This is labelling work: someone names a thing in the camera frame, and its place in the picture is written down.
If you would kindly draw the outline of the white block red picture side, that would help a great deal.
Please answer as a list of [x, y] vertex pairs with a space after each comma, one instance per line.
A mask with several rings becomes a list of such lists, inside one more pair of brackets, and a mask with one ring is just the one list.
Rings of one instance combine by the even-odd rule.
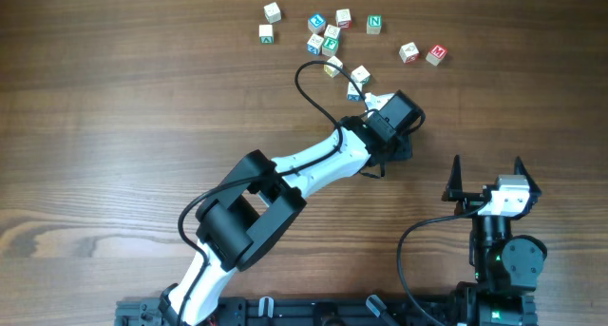
[[418, 59], [420, 52], [414, 42], [404, 44], [399, 49], [399, 55], [404, 64], [411, 63]]

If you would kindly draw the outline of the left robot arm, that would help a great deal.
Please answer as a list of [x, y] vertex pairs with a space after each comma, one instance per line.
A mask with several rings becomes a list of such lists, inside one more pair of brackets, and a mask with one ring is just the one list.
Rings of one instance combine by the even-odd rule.
[[184, 278], [161, 294], [159, 308], [170, 325], [199, 325], [219, 306], [235, 272], [265, 256], [300, 212], [307, 198], [366, 167], [411, 157], [410, 135], [425, 120], [405, 93], [366, 95], [366, 112], [343, 118], [324, 141], [285, 157], [255, 150], [219, 186], [185, 207], [199, 227], [189, 240], [196, 255]]

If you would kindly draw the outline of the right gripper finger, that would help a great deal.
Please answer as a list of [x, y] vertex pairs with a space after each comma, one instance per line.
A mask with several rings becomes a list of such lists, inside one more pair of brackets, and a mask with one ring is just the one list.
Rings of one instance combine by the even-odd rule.
[[464, 199], [462, 167], [459, 155], [455, 155], [450, 170], [442, 201], [462, 201]]
[[514, 174], [524, 176], [529, 185], [530, 196], [534, 198], [539, 198], [542, 195], [542, 191], [539, 186], [536, 184], [532, 176], [528, 173], [527, 169], [523, 164], [523, 160], [520, 156], [515, 159], [514, 162]]

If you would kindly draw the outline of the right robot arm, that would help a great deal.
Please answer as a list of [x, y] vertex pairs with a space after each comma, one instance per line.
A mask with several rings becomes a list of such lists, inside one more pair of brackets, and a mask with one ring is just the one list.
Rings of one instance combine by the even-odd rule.
[[449, 325], [537, 325], [532, 293], [548, 255], [532, 236], [515, 236], [511, 223], [529, 214], [542, 191], [521, 158], [480, 193], [463, 189], [461, 161], [455, 156], [443, 201], [456, 203], [454, 215], [471, 220], [469, 264], [473, 282], [460, 282], [448, 299]]

